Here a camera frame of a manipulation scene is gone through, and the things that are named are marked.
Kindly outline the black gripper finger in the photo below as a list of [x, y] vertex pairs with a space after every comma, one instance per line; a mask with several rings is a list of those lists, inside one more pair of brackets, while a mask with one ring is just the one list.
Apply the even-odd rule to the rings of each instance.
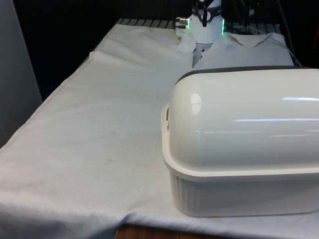
[[210, 13], [210, 5], [213, 3], [213, 0], [204, 1], [204, 26], [207, 26], [208, 22], [212, 20], [212, 14]]
[[195, 15], [199, 18], [202, 26], [206, 26], [206, 1], [197, 0], [195, 2]]

